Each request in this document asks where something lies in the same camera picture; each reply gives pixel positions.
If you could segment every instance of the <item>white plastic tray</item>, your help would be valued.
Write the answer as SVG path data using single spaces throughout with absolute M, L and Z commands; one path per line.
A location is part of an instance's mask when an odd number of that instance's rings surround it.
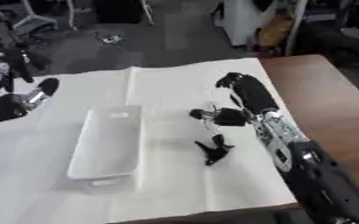
M 67 176 L 103 180 L 132 174 L 137 168 L 141 106 L 89 110 Z

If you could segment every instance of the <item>robotic arm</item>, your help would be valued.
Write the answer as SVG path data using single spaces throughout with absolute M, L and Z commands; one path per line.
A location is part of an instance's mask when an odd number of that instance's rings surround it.
M 0 122 L 26 116 L 57 90 L 59 81 L 54 78 L 43 80 L 28 94 L 13 94 L 13 75 L 6 55 L 0 52 L 0 89 L 8 94 L 0 96 Z
M 281 177 L 314 223 L 359 223 L 359 187 L 315 141 L 281 115 L 277 103 L 259 80 L 229 73 L 216 87 L 230 88 L 231 99 L 239 109 L 222 108 L 215 112 L 196 109 L 191 112 L 192 117 L 218 125 L 252 125 Z M 217 151 L 222 151 L 222 147 L 218 145 L 214 153 Z

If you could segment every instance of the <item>white tablecloth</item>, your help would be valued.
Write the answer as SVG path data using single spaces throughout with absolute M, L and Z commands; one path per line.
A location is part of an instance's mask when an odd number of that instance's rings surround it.
M 207 102 L 234 107 L 215 89 L 227 72 L 258 77 L 290 116 L 257 59 L 57 75 L 60 89 L 44 107 L 0 123 L 0 224 L 98 224 L 295 201 L 251 127 L 222 128 L 236 147 L 204 166 L 194 140 L 209 136 L 187 113 Z M 20 92 L 31 87 L 17 81 Z M 67 179 L 88 110 L 124 104 L 144 106 L 137 173 L 98 188 Z

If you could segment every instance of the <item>office chair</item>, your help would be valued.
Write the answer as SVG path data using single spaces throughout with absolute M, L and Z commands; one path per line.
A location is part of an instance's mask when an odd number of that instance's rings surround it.
M 359 63 L 359 5 L 357 0 L 342 0 L 337 5 L 335 21 L 302 25 L 297 53 L 321 53 L 337 66 Z M 355 35 L 347 27 L 355 28 Z
M 4 17 L 0 17 L 0 22 L 6 23 L 8 29 L 11 29 L 11 25 L 7 21 L 3 21 Z M 5 44 L 0 35 L 0 53 L 4 54 L 3 60 L 11 66 L 10 75 L 18 74 L 27 82 L 33 82 L 32 75 L 28 70 L 28 66 L 31 65 L 38 70 L 44 70 L 52 61 L 44 55 L 32 52 L 29 46 L 20 42 L 19 39 L 13 36 L 12 30 L 9 30 L 9 35 L 13 41 Z M 9 84 L 9 92 L 13 91 L 13 83 Z

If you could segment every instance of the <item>small object on floor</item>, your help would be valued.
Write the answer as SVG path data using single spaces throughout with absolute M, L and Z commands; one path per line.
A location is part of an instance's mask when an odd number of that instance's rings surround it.
M 229 150 L 234 148 L 234 145 L 226 145 L 224 143 L 224 136 L 222 134 L 213 136 L 212 141 L 216 145 L 215 149 L 209 148 L 205 144 L 195 141 L 197 146 L 199 146 L 206 154 L 207 166 L 213 165 L 214 163 L 223 159 L 229 153 Z
M 120 35 L 108 36 L 102 39 L 104 45 L 116 45 L 120 41 L 123 41 L 123 37 Z

